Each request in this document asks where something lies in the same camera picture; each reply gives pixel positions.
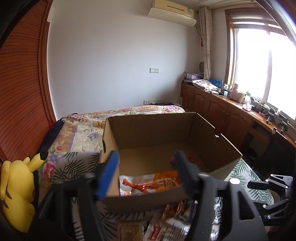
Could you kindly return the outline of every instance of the wooden door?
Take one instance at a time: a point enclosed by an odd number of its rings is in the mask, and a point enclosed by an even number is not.
[[[182,93],[182,98],[183,98],[182,105],[186,109],[191,111],[191,109],[190,109],[190,99],[192,98],[192,91],[189,88],[184,87],[183,88],[183,93]]]
[[[205,117],[208,95],[205,92],[196,90],[193,93],[193,96],[194,96],[193,98],[194,103],[193,103],[192,111],[200,114],[202,117]]]
[[[240,109],[229,108],[227,126],[222,134],[236,147],[240,148],[252,119]]]
[[[222,133],[226,125],[227,105],[215,96],[209,96],[206,120],[216,128],[216,134]]]
[[[51,2],[40,0],[33,6],[0,49],[0,157],[4,161],[33,157],[52,123],[41,68]]]

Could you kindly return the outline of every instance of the yellow plush toy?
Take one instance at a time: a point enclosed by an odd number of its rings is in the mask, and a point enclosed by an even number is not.
[[[1,170],[0,198],[3,211],[10,224],[23,233],[27,233],[35,216],[31,202],[34,200],[33,171],[43,164],[40,154],[24,161],[5,161]]]

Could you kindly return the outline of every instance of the folded cloth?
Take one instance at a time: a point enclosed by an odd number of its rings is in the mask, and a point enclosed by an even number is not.
[[[217,91],[218,88],[208,80],[193,80],[193,86],[205,92]]]

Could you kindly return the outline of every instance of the window blind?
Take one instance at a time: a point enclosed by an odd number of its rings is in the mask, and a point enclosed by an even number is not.
[[[282,28],[268,13],[235,12],[230,16],[232,28],[255,28],[285,35]]]

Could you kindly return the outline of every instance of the floral bedspread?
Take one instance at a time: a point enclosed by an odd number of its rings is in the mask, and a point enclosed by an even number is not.
[[[178,106],[145,105],[121,110],[108,110],[86,114],[68,115],[49,155],[39,171],[39,202],[50,188],[58,160],[68,152],[100,151],[106,118],[117,115],[144,115],[185,112]]]

